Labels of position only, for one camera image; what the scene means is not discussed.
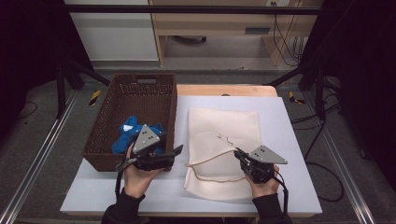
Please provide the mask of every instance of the white towel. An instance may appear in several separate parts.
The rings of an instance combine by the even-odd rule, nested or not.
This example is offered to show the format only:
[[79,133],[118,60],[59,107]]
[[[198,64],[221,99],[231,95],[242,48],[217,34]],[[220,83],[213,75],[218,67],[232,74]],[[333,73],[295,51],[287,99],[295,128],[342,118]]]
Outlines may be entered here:
[[251,189],[233,155],[236,147],[251,152],[262,144],[256,111],[190,108],[190,163],[184,188],[209,200],[251,197]]

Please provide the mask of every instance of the brown wicker basket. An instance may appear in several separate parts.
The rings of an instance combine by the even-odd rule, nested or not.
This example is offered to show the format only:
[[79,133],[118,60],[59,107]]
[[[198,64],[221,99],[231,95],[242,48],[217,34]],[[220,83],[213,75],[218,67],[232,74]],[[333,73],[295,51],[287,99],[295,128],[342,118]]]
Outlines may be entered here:
[[122,155],[111,146],[120,137],[120,126],[131,116],[140,124],[160,123],[167,131],[165,152],[172,151],[177,108],[176,76],[115,75],[93,124],[82,153],[99,172],[114,172]]

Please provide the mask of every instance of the white table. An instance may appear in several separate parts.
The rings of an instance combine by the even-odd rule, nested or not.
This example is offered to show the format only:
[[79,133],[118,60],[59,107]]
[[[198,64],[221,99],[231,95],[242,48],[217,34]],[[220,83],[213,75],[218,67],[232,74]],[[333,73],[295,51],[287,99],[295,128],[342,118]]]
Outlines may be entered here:
[[[287,165],[278,165],[289,189],[291,217],[311,217],[321,208],[312,180],[306,169],[289,116],[279,97],[261,96],[183,96],[177,100],[175,146],[184,145],[173,169],[162,173],[151,183],[146,199],[140,204],[141,216],[162,217],[256,217],[250,199],[209,201],[183,189],[189,161],[188,110],[206,107],[237,111],[258,111],[262,142],[285,158]],[[70,215],[101,216],[116,201],[114,188],[116,173],[99,173],[83,160],[75,180],[67,193],[61,211]],[[279,187],[279,201],[283,208],[283,191]]]

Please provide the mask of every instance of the blue cloth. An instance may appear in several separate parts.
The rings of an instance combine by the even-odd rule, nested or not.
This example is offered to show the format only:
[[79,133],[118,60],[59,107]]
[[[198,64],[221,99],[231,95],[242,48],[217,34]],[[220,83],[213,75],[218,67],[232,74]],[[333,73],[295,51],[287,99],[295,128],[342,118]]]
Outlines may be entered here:
[[[160,134],[163,132],[163,127],[160,124],[150,124],[148,127],[155,133]],[[137,117],[131,116],[129,117],[121,126],[121,136],[117,141],[111,146],[111,151],[114,154],[120,154],[125,151],[125,148],[128,144],[129,139],[137,132],[140,132],[143,128],[143,125],[137,123]],[[157,153],[163,153],[164,149],[161,147],[157,147]]]

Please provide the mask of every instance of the black sleeve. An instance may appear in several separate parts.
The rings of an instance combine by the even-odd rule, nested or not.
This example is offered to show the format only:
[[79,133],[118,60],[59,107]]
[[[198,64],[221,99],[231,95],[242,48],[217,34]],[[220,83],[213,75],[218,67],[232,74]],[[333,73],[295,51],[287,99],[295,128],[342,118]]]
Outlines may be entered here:
[[254,205],[260,215],[260,224],[291,224],[290,217],[280,209],[279,199],[276,194],[254,198]]
[[137,215],[139,204],[145,198],[134,198],[122,190],[117,202],[110,205],[102,217],[102,224],[139,224],[140,218]]

